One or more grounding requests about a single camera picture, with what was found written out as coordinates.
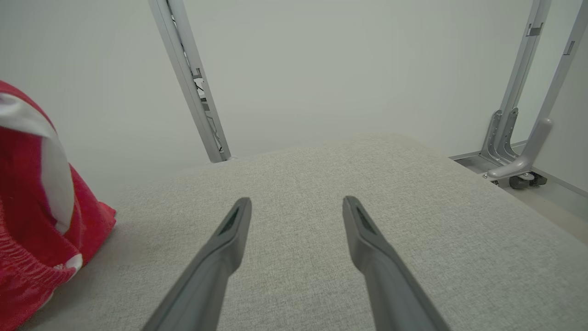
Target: white stripe on red fabric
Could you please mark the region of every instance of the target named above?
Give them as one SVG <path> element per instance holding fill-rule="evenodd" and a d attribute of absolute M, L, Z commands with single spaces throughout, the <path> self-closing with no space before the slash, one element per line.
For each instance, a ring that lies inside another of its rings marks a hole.
<path fill-rule="evenodd" d="M 59 233 L 68 231 L 74 211 L 74 184 L 57 133 L 33 106 L 0 93 L 0 126 L 42 137 L 41 184 Z"/>

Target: red garment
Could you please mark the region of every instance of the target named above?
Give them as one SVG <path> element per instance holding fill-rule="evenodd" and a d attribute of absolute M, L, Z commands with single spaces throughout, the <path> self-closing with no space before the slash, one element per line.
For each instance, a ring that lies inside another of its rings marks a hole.
<path fill-rule="evenodd" d="M 114 214 L 69 165 L 41 108 L 0 81 L 0 331 L 16 329 L 90 261 Z"/>

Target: floor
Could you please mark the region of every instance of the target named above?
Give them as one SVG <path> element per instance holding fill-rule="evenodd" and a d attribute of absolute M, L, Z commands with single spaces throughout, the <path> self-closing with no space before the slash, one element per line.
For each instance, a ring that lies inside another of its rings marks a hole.
<path fill-rule="evenodd" d="M 479 155 L 456 162 L 479 174 L 496 168 L 496 165 Z M 549 178 L 545 185 L 525 190 L 512 189 L 508 180 L 502 180 L 500 187 L 588 245 L 588 198 L 550 181 Z"/>

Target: white wall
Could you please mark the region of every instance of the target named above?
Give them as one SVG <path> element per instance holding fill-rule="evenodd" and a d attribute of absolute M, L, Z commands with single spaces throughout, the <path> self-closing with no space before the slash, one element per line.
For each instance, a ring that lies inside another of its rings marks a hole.
<path fill-rule="evenodd" d="M 479 151 L 532 0 L 185 0 L 233 155 L 353 132 Z"/>
<path fill-rule="evenodd" d="M 209 162 L 147 0 L 3 1 L 0 79 L 44 109 L 107 203 Z"/>
<path fill-rule="evenodd" d="M 588 192 L 588 28 L 549 114 L 553 129 L 534 166 Z"/>
<path fill-rule="evenodd" d="M 552 0 L 519 100 L 511 142 L 527 140 L 553 79 L 582 0 Z"/>

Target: textured fabric surface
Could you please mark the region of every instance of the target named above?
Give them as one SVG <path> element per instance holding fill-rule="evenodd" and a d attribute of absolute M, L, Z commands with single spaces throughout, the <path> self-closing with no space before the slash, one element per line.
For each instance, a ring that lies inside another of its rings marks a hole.
<path fill-rule="evenodd" d="M 110 238 L 23 330 L 138 330 L 239 197 L 219 330 L 373 330 L 342 199 L 360 199 L 454 331 L 588 329 L 588 247 L 396 135 L 211 164 L 129 190 Z"/>

